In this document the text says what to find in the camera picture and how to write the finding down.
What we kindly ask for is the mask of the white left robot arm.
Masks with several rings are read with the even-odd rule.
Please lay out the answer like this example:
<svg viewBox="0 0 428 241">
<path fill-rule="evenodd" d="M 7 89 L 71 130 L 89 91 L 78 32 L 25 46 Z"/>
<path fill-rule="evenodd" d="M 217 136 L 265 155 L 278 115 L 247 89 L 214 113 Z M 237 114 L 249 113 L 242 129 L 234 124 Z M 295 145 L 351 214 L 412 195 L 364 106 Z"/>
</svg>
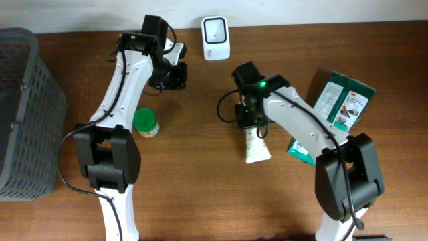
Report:
<svg viewBox="0 0 428 241">
<path fill-rule="evenodd" d="M 132 136 L 134 115 L 145 86 L 162 92 L 186 87 L 187 48 L 169 40 L 172 27 L 160 16 L 145 15 L 138 32 L 118 37 L 116 67 L 110 85 L 87 124 L 72 136 L 81 175 L 100 200 L 107 240 L 140 240 L 133 187 L 141 154 Z"/>
</svg>

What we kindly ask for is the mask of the white bamboo print tube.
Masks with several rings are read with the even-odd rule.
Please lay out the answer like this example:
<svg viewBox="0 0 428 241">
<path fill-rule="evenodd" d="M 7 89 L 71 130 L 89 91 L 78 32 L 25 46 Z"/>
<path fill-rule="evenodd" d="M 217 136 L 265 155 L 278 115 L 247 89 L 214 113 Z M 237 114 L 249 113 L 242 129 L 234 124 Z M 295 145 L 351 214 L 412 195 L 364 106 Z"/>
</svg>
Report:
<svg viewBox="0 0 428 241">
<path fill-rule="evenodd" d="M 264 139 L 257 136 L 257 129 L 255 127 L 246 129 L 246 158 L 247 164 L 255 163 L 258 161 L 266 161 L 272 156 L 264 141 Z"/>
</svg>

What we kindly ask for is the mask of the green lid jar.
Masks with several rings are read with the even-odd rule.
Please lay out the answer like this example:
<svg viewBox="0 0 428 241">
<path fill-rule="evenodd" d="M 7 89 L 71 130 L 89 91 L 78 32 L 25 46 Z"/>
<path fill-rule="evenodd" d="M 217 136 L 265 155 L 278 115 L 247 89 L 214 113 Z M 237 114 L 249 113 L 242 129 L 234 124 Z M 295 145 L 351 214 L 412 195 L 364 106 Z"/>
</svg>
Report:
<svg viewBox="0 0 428 241">
<path fill-rule="evenodd" d="M 160 131 L 160 125 L 155 113 L 148 108 L 138 109 L 134 113 L 133 125 L 146 138 L 155 137 Z"/>
</svg>

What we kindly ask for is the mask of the green 3M gloves package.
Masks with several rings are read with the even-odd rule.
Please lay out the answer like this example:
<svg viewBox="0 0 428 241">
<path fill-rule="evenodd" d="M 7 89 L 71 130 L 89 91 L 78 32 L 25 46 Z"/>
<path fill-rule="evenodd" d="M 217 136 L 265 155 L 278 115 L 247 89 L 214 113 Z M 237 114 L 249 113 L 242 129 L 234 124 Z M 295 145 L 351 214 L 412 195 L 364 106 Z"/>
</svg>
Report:
<svg viewBox="0 0 428 241">
<path fill-rule="evenodd" d="M 354 78 L 332 72 L 314 110 L 335 127 L 348 132 L 359 121 L 376 89 Z"/>
</svg>

